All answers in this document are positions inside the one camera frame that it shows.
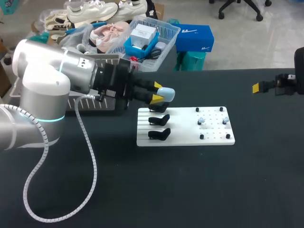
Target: white pegboard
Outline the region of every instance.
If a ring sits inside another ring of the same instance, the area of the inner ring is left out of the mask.
[[[137,145],[138,146],[210,146],[233,145],[235,138],[231,128],[231,121],[223,124],[223,118],[229,117],[226,107],[221,112],[220,107],[167,108],[164,113],[150,112],[148,108],[138,109]],[[162,118],[169,114],[170,120],[165,126],[150,125],[149,117]],[[198,119],[203,117],[205,122],[198,125]],[[149,131],[162,132],[171,129],[171,134],[165,141],[151,140]]]

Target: black table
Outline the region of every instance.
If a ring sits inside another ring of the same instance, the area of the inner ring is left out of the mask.
[[[233,146],[140,148],[137,108],[123,116],[84,117],[98,162],[95,192],[74,217],[46,227],[302,228],[304,97],[252,94],[252,85],[292,69],[143,74],[176,90],[171,106],[226,106]],[[0,154],[0,226],[42,227],[25,211],[24,182],[42,149]],[[42,217],[74,210],[93,168],[75,117],[29,190]]]

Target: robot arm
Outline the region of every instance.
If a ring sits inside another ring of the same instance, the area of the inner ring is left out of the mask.
[[[99,102],[110,96],[123,100],[125,108],[132,99],[154,104],[170,102],[175,96],[171,88],[137,78],[128,60],[100,67],[94,58],[31,40],[17,45],[12,67],[22,78],[19,107],[40,122],[49,145],[59,140],[70,90],[88,94],[94,89]],[[0,151],[44,146],[37,127],[20,113],[0,106],[0,124]]]

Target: clear plastic basket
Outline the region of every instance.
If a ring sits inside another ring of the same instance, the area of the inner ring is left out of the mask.
[[[157,71],[163,60],[166,58],[167,54],[173,47],[176,41],[176,37],[180,32],[180,28],[173,26],[169,23],[155,20],[152,18],[146,18],[143,16],[134,17],[129,28],[123,32],[123,34],[116,40],[112,47],[107,51],[106,54],[118,54],[121,53],[124,57],[128,59],[129,56],[125,55],[124,43],[129,38],[132,30],[136,27],[137,24],[142,24],[150,27],[155,27],[157,32],[160,33],[158,41],[164,42],[167,44],[164,51],[161,53],[158,59],[146,59],[143,63],[133,62],[131,64],[135,66],[139,71],[151,72]]]

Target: white cable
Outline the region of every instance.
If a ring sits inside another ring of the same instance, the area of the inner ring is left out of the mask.
[[[76,116],[77,116],[77,119],[79,121],[80,127],[81,127],[81,129],[82,129],[82,131],[84,133],[86,143],[87,143],[88,148],[89,148],[90,153],[91,153],[93,167],[94,167],[94,176],[93,176],[92,187],[91,187],[90,192],[88,193],[87,197],[85,198],[85,200],[82,202],[82,204],[78,208],[76,208],[71,213],[69,213],[69,214],[67,214],[65,216],[62,216],[62,217],[59,217],[59,218],[49,218],[49,219],[48,218],[41,218],[41,217],[37,216],[31,210],[31,208],[29,206],[29,203],[28,203],[28,189],[29,189],[30,181],[32,180],[33,176],[38,171],[38,169],[43,164],[43,162],[45,161],[45,159],[46,159],[46,157],[48,155],[48,137],[47,137],[47,134],[46,134],[45,130],[43,129],[43,127],[41,126],[41,124],[39,123],[39,121],[35,117],[33,117],[30,113],[28,113],[27,111],[23,110],[22,108],[10,105],[10,104],[1,104],[5,108],[17,111],[19,113],[22,113],[27,118],[29,118],[31,120],[31,122],[39,129],[39,131],[40,131],[40,133],[42,135],[42,138],[43,138],[44,150],[43,150],[42,157],[40,158],[38,164],[35,166],[35,168],[32,170],[32,172],[29,174],[29,176],[28,176],[28,178],[27,178],[27,180],[25,182],[24,189],[23,189],[23,202],[24,202],[25,209],[27,210],[27,212],[29,213],[29,215],[33,219],[35,219],[35,220],[37,220],[39,222],[54,223],[54,222],[60,222],[60,221],[63,221],[63,220],[66,220],[66,219],[72,217],[73,215],[75,215],[77,212],[79,212],[87,204],[87,202],[90,200],[90,198],[91,198],[91,196],[92,196],[92,194],[94,192],[94,189],[95,189],[95,186],[96,186],[96,182],[97,182],[97,165],[96,165],[96,160],[95,160],[93,148],[91,146],[89,137],[88,137],[88,135],[86,133],[85,126],[82,123],[82,120],[81,120],[81,117],[80,117],[80,114],[79,114],[79,110],[78,110],[78,103],[79,103],[79,101],[81,99],[84,99],[84,98],[94,98],[94,97],[95,96],[93,96],[93,95],[82,95],[82,96],[78,97],[75,100],[75,112],[76,112]]]

